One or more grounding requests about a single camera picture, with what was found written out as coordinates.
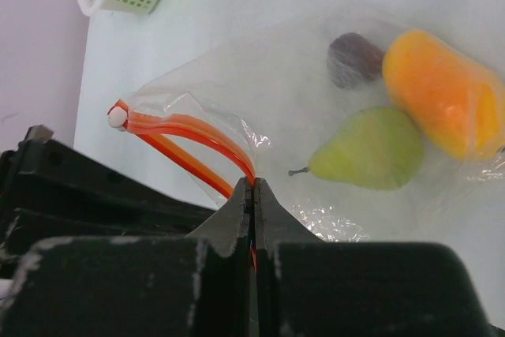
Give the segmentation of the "dark purple fake fruit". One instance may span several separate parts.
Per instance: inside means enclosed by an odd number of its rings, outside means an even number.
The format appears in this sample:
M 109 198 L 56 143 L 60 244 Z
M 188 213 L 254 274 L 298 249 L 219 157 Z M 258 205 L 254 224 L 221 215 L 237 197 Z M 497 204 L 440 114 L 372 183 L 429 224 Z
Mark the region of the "dark purple fake fruit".
M 385 53 L 364 36 L 348 32 L 327 49 L 327 70 L 331 81 L 343 89 L 367 85 L 382 77 Z

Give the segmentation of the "orange fake peach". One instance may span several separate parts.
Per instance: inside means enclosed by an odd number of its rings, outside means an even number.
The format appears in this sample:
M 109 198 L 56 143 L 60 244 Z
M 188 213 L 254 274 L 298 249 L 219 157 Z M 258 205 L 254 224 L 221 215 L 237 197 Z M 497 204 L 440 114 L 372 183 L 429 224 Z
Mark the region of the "orange fake peach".
M 391 101 L 450 156 L 485 160 L 504 146 L 504 83 L 433 34 L 399 35 L 382 74 Z

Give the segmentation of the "light green fake pear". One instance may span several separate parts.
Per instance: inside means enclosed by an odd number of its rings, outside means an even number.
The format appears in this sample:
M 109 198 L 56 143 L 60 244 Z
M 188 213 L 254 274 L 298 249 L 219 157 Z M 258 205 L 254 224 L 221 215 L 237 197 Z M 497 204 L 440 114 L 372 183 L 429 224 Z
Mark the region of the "light green fake pear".
M 420 132 L 405 112 L 371 107 L 349 116 L 306 167 L 288 175 L 310 173 L 327 182 L 387 191 L 410 182 L 424 157 Z

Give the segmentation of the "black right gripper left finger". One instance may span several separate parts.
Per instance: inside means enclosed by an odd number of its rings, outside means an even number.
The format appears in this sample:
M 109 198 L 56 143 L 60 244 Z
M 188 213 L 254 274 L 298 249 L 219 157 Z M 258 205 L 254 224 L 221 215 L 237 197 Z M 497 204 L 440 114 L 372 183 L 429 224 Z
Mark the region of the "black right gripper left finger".
M 183 238 L 55 237 L 30 248 L 1 307 L 4 336 L 246 336 L 246 179 Z

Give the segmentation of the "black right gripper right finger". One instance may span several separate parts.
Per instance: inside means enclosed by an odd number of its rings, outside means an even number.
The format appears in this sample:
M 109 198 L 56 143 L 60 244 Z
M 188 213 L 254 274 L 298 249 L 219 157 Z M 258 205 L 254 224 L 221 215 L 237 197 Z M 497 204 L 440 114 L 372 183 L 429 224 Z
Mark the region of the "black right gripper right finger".
M 445 245 L 324 242 L 254 185 L 262 336 L 493 336 L 465 266 Z

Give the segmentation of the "clear zip top bag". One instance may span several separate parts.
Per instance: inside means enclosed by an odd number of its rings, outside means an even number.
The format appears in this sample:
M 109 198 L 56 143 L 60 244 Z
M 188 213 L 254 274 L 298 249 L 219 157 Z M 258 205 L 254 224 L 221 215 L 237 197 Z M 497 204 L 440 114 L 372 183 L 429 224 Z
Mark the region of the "clear zip top bag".
M 504 146 L 489 159 L 456 159 L 391 101 L 383 74 L 343 89 L 327 70 L 327 49 L 340 35 L 358 33 L 386 54 L 412 29 L 433 34 L 504 83 L 504 71 L 472 53 L 457 32 L 344 4 L 202 54 L 121 97 L 108 110 L 108 123 L 174 161 L 217 204 L 230 198 L 238 179 L 263 178 L 279 203 L 327 242 L 442 242 L 504 206 Z M 382 191 L 288 175 L 306 167 L 349 116 L 371 107 L 402 110 L 420 132 L 425 157 L 410 182 Z

